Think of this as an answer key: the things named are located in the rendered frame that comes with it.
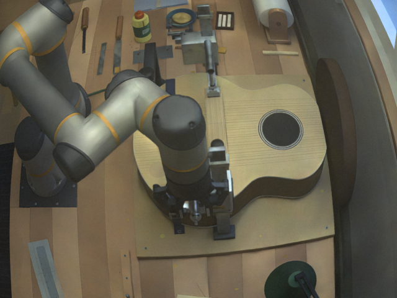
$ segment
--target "yellow bottle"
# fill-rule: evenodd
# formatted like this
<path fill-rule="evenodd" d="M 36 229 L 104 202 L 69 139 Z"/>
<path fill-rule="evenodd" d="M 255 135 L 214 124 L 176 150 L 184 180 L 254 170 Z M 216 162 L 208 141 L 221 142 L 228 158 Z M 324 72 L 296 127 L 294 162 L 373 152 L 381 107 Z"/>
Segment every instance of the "yellow bottle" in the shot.
<path fill-rule="evenodd" d="M 132 27 L 136 42 L 148 42 L 151 39 L 149 16 L 143 11 L 137 11 L 132 17 Z"/>

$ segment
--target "gray wall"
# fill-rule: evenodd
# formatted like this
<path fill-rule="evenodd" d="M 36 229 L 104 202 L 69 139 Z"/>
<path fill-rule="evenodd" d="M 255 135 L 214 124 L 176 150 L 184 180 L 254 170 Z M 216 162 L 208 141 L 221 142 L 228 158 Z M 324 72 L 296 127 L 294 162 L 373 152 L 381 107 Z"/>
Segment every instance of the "gray wall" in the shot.
<path fill-rule="evenodd" d="M 396 155 L 365 50 L 345 5 L 338 2 L 290 0 L 312 80 L 318 58 L 335 59 L 354 110 L 357 175 L 349 205 L 336 210 L 343 253 L 342 294 L 337 297 L 396 297 Z"/>

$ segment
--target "red bottle cap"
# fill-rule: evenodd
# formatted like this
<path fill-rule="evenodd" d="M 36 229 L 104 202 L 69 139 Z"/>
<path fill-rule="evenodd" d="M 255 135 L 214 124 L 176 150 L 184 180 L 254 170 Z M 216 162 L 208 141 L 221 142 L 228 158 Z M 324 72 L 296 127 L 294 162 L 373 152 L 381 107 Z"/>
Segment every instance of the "red bottle cap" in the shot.
<path fill-rule="evenodd" d="M 137 20 L 140 20 L 140 19 L 143 19 L 143 17 L 145 16 L 145 13 L 144 13 L 143 11 L 137 11 L 137 12 L 134 14 L 134 16 L 135 16 L 135 18 L 136 18 Z"/>

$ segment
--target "acoustic guitar body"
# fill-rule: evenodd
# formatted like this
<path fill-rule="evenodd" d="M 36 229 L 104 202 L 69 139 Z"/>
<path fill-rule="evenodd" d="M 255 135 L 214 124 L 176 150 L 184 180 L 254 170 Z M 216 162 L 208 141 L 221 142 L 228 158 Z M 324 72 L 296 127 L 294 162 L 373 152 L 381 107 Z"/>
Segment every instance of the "acoustic guitar body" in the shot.
<path fill-rule="evenodd" d="M 178 83 L 195 83 L 183 95 L 194 98 L 202 108 L 208 146 L 215 138 L 225 143 L 234 190 L 231 216 L 258 197 L 297 199 L 314 188 L 323 169 L 326 142 L 317 103 L 306 91 L 289 84 L 247 90 L 217 77 L 221 97 L 207 98 L 207 76 L 179 79 Z M 166 184 L 157 146 L 135 132 L 134 154 L 150 198 L 168 217 L 153 199 L 153 185 Z M 182 223 L 195 226 L 188 215 Z M 205 214 L 198 222 L 198 227 L 214 225 L 215 216 Z"/>

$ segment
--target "white paper roll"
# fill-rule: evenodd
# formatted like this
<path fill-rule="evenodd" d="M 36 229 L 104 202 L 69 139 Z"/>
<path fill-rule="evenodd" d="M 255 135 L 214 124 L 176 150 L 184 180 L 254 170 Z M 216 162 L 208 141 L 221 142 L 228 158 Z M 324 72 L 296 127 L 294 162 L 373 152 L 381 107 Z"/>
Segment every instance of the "white paper roll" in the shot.
<path fill-rule="evenodd" d="M 282 9 L 287 15 L 287 27 L 293 24 L 293 15 L 287 0 L 252 0 L 256 17 L 263 26 L 269 28 L 269 10 L 273 8 Z"/>

